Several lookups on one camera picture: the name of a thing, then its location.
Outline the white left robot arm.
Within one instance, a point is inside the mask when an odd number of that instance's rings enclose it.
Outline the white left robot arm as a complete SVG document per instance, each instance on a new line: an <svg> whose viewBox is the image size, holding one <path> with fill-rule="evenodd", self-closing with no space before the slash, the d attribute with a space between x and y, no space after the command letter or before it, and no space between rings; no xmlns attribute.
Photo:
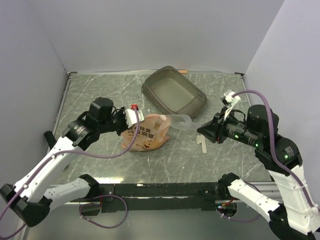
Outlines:
<svg viewBox="0 0 320 240"><path fill-rule="evenodd" d="M67 202L77 199L95 200L100 184L89 174L51 188L52 181L78 155L108 159L107 155L88 153L88 147L102 134L120 135L139 120L137 109L115 108L111 99L96 98L87 111L70 122L47 155L21 180L4 184L0 195L28 227L41 223L49 213Z"/></svg>

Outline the white bag sealing clip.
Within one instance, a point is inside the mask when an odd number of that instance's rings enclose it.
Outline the white bag sealing clip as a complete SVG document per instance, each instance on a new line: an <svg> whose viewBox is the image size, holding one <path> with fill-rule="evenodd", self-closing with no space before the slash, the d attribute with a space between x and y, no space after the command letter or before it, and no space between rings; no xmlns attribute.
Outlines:
<svg viewBox="0 0 320 240"><path fill-rule="evenodd" d="M196 143L198 145L201 145L202 153L206 154L207 153L206 138L203 135L199 134L196 136Z"/></svg>

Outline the orange cat litter bag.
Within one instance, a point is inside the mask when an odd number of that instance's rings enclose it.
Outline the orange cat litter bag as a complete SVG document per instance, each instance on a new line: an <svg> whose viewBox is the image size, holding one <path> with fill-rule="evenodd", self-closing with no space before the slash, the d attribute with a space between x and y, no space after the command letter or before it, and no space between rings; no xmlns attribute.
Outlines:
<svg viewBox="0 0 320 240"><path fill-rule="evenodd" d="M140 123L138 135L129 151L146 152L160 148L170 139L170 136L167 135L170 125L166 115L147 115Z"/></svg>

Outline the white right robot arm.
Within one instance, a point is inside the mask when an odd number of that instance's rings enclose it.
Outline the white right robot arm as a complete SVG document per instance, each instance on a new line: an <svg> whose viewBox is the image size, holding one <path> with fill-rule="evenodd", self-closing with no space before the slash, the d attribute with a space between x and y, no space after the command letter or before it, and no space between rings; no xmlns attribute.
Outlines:
<svg viewBox="0 0 320 240"><path fill-rule="evenodd" d="M312 201L304 176L303 161L297 145L278 134L279 117L264 105L252 105L247 118L238 120L227 108L197 129L212 143L230 138L254 147L255 157L273 178L282 201L276 201L250 187L234 173L218 180L218 193L246 203L268 222L280 240L313 240L320 230L320 211Z"/></svg>

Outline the clear plastic litter scoop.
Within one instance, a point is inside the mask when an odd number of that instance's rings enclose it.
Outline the clear plastic litter scoop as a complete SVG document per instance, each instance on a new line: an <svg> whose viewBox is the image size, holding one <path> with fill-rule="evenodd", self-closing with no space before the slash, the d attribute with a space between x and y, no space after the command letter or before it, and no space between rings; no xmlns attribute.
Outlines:
<svg viewBox="0 0 320 240"><path fill-rule="evenodd" d="M202 126L201 123L192 121L186 114L168 114L166 120L171 127L182 131L197 132L197 129Z"/></svg>

